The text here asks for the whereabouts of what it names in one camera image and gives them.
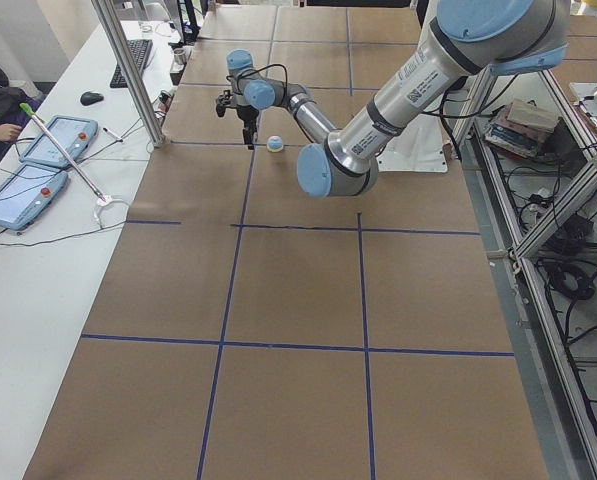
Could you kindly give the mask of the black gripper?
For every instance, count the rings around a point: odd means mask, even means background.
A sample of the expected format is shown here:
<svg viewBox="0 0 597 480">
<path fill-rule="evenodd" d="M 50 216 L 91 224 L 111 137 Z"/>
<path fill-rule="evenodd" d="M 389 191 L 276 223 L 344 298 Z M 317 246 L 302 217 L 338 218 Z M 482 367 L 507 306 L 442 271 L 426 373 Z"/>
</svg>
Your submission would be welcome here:
<svg viewBox="0 0 597 480">
<path fill-rule="evenodd" d="M 238 118 L 243 121 L 243 143 L 249 150 L 253 150 L 255 147 L 258 110 L 250 105 L 238 105 L 236 111 Z"/>
</svg>

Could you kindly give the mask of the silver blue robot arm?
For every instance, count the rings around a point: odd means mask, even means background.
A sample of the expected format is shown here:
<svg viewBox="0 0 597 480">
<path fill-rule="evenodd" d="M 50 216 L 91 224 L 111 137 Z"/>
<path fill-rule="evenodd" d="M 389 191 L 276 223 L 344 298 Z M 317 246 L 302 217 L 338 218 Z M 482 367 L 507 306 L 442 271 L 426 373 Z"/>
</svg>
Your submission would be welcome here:
<svg viewBox="0 0 597 480">
<path fill-rule="evenodd" d="M 253 141 L 260 111 L 285 109 L 310 144 L 297 160 L 301 189 L 313 197 L 357 196 L 378 177 L 377 156 L 459 78 L 488 69 L 496 76 L 551 69 L 566 53 L 566 1 L 438 1 L 427 10 L 427 35 L 415 53 L 344 127 L 323 113 L 308 90 L 264 78 L 249 51 L 226 59 L 230 83 L 216 112 L 233 109 Z"/>
</svg>

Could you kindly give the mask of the person's hand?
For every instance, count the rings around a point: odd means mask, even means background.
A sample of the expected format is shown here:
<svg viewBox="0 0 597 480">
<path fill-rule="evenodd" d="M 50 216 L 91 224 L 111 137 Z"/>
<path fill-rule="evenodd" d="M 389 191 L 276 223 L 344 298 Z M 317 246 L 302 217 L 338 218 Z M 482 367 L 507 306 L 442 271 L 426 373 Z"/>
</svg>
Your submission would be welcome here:
<svg viewBox="0 0 597 480">
<path fill-rule="evenodd" d="M 16 124 L 5 123 L 0 125 L 0 141 L 15 142 L 22 132 L 22 127 Z"/>
</svg>

